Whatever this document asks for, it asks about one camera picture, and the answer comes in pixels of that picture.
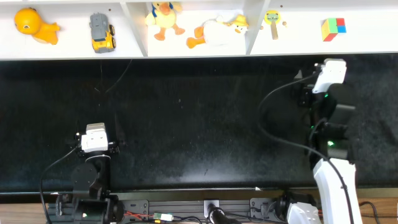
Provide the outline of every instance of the blue cube face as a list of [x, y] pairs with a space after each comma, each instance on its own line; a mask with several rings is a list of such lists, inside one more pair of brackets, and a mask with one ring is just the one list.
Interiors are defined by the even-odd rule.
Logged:
[[345, 34], [345, 33], [347, 33], [346, 26], [338, 26], [338, 27], [337, 27], [337, 32], [338, 32], [339, 34]]

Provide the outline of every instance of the yellow plush duck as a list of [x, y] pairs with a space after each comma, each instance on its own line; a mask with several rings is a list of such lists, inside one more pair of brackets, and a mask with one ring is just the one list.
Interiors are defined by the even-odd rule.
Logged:
[[35, 9], [21, 9], [14, 18], [17, 30], [23, 34], [30, 34], [40, 43], [57, 44], [58, 37], [55, 33], [60, 30], [57, 23], [45, 23]]
[[165, 40], [165, 32], [168, 28], [173, 28], [176, 35], [181, 35], [185, 32], [185, 29], [179, 28], [175, 21], [177, 15], [175, 13], [182, 11], [182, 6], [178, 2], [153, 2], [152, 12], [148, 14], [145, 19], [145, 23], [150, 25], [158, 25], [160, 32], [155, 34], [157, 40]]
[[224, 22], [221, 16], [217, 19], [206, 21], [203, 26], [195, 29], [196, 38], [188, 38], [187, 46], [192, 49], [198, 44], [209, 44], [212, 46], [230, 44], [235, 40], [236, 35], [244, 35], [248, 31], [249, 24], [244, 15], [238, 15], [229, 23]]

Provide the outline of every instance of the toy truck wheel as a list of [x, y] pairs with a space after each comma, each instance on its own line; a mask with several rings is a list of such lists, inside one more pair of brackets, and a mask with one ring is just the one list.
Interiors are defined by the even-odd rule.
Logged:
[[109, 25], [109, 30], [111, 35], [114, 35], [114, 27], [112, 25]]
[[112, 47], [113, 49], [116, 48], [116, 40], [112, 37]]

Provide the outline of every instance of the yellow toy magnifying glass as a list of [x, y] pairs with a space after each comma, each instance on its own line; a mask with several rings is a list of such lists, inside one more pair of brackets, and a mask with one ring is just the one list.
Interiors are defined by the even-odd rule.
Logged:
[[277, 40], [278, 39], [278, 30], [276, 29], [276, 24], [278, 24], [280, 21], [279, 12], [275, 11], [275, 10], [267, 11], [264, 20], [268, 25], [271, 25], [272, 39]]

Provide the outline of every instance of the toy handle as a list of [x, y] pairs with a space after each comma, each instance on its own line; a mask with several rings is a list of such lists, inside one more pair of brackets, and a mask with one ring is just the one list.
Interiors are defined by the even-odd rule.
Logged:
[[271, 22], [271, 34], [272, 34], [272, 40], [277, 40], [278, 39], [278, 30], [276, 29], [276, 22], [275, 21]]

